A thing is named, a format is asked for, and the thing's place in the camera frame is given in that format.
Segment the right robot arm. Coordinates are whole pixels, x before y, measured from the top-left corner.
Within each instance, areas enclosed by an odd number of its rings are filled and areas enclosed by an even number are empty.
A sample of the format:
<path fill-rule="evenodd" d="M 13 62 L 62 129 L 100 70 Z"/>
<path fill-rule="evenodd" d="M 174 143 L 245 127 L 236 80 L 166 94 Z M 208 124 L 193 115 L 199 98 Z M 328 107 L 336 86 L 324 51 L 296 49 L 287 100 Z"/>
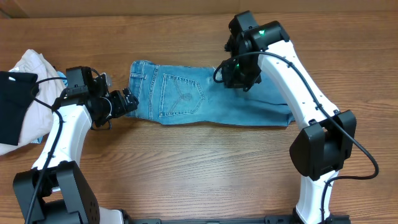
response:
<path fill-rule="evenodd" d="M 213 79 L 226 88 L 249 91 L 267 75 L 276 85 L 300 130 L 290 158 L 301 175 L 300 197 L 291 215 L 272 215 L 265 223 L 350 223 L 332 215 L 329 201 L 334 177 L 351 156 L 356 118 L 341 112 L 317 87 L 301 64 L 288 33 L 277 21 L 260 26 L 250 11 L 234 16 L 224 49 L 231 58 Z"/>

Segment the light blue denim jeans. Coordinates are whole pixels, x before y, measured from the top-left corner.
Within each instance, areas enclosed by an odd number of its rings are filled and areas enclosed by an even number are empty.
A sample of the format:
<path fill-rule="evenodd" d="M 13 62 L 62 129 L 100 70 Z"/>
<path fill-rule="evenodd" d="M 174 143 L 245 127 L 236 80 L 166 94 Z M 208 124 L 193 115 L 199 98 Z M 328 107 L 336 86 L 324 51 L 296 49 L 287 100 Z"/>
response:
<path fill-rule="evenodd" d="M 249 91 L 225 88 L 213 80 L 214 68 L 132 63 L 129 88 L 137 97 L 130 117 L 163 125 L 213 122 L 238 126 L 288 126 L 294 116 L 272 80 Z"/>

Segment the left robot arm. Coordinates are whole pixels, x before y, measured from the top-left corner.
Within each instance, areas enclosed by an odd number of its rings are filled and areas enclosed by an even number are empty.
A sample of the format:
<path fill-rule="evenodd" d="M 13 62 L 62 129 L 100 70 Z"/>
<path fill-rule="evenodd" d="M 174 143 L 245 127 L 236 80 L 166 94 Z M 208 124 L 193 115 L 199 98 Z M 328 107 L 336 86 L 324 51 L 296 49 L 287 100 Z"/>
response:
<path fill-rule="evenodd" d="M 90 67 L 66 71 L 67 87 L 49 108 L 53 125 L 31 170 L 16 174 L 13 189 L 26 223 L 132 223 L 124 210 L 100 207 L 80 170 L 89 130 L 137 109 L 129 88 L 109 91 L 107 74 Z"/>

